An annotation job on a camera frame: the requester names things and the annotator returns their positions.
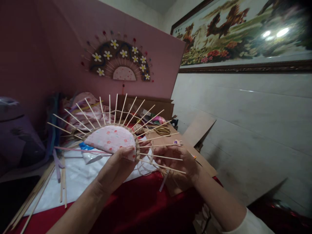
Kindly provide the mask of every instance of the picture frame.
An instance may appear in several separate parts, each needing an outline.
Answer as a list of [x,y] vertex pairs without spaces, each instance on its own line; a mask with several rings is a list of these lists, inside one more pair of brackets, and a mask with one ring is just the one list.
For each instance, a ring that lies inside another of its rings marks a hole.
[[[304,24],[311,19],[309,9],[290,3],[277,11],[270,4],[272,0],[254,0],[255,7],[248,2],[204,0],[172,25],[170,34],[186,42],[179,73],[312,71],[312,34]],[[285,29],[288,32],[278,37]],[[269,32],[274,37],[271,41],[269,36],[264,37]],[[288,39],[287,33],[295,35],[295,39]],[[210,38],[215,42],[209,44]]]

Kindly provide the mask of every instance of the white cloth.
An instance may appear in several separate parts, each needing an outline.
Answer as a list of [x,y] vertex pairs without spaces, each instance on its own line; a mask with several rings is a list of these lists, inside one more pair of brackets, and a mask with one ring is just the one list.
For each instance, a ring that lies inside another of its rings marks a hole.
[[243,222],[233,231],[222,232],[223,234],[274,234],[268,226],[247,209]]

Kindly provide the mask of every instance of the hand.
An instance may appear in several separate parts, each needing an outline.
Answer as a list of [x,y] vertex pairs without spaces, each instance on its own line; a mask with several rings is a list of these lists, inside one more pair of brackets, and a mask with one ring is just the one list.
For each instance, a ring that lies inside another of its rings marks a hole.
[[[140,146],[151,146],[151,144],[149,141],[144,141],[140,143]],[[141,148],[141,153],[148,153],[149,149],[149,147]],[[132,150],[132,146],[122,147],[107,160],[93,181],[97,192],[111,195],[128,178],[139,162],[124,158]]]
[[193,184],[197,181],[200,167],[186,148],[181,146],[156,147],[154,149],[154,154],[169,158],[183,159],[183,161],[178,161],[154,157],[155,162],[159,165],[168,166],[172,169],[186,172],[186,176],[192,181]]

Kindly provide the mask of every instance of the pink wall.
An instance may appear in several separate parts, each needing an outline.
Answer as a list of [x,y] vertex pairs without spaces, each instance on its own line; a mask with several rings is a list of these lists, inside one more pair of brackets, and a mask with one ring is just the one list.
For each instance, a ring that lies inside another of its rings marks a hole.
[[32,0],[0,4],[0,96],[20,101],[36,126],[45,98],[58,89],[50,49]]
[[37,5],[64,93],[88,91],[103,99],[111,94],[113,102],[116,93],[121,94],[121,81],[85,72],[80,65],[81,54],[90,57],[83,48],[93,51],[86,41],[98,45],[94,35],[103,36],[103,30],[112,29],[115,35],[118,31],[127,34],[128,41],[135,37],[136,46],[142,45],[152,58],[154,82],[125,82],[125,93],[171,97],[184,42],[97,0],[37,0]]

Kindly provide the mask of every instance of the white tile wall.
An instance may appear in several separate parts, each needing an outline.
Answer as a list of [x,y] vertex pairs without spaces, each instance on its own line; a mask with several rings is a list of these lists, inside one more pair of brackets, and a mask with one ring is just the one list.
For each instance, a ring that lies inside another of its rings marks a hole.
[[217,119],[202,155],[245,204],[288,178],[277,198],[312,216],[312,74],[179,74],[184,132],[199,109]]

